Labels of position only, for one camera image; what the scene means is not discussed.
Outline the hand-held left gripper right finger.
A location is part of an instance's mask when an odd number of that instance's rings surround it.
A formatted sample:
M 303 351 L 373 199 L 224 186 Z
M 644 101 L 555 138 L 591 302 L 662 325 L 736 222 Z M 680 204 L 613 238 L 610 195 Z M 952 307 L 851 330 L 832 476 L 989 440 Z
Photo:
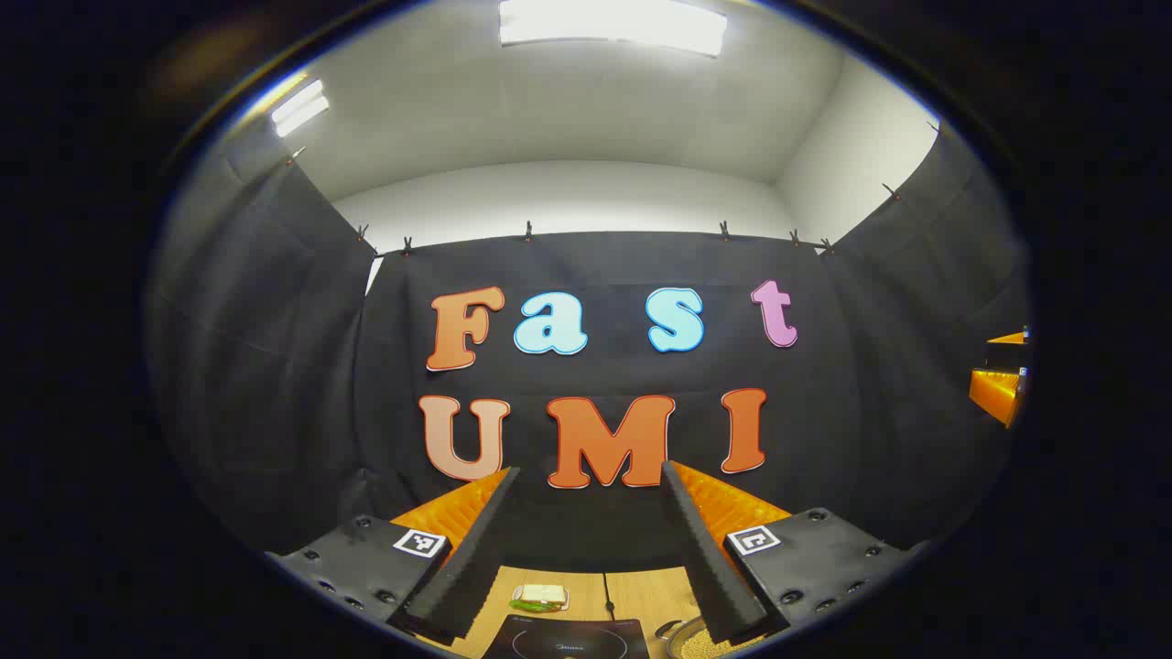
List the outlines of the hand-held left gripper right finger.
M 895 546 L 825 507 L 784 512 L 676 460 L 661 466 L 661 492 L 715 643 L 809 634 L 887 587 L 931 546 Z

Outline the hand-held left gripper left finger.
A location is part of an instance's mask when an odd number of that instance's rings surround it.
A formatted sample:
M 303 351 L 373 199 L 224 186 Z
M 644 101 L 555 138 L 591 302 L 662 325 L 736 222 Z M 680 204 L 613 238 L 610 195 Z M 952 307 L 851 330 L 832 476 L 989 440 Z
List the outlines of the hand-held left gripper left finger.
M 466 637 L 493 587 L 504 561 L 497 523 L 519 474 L 500 469 L 394 519 L 356 514 L 266 559 L 364 624 L 451 645 Z

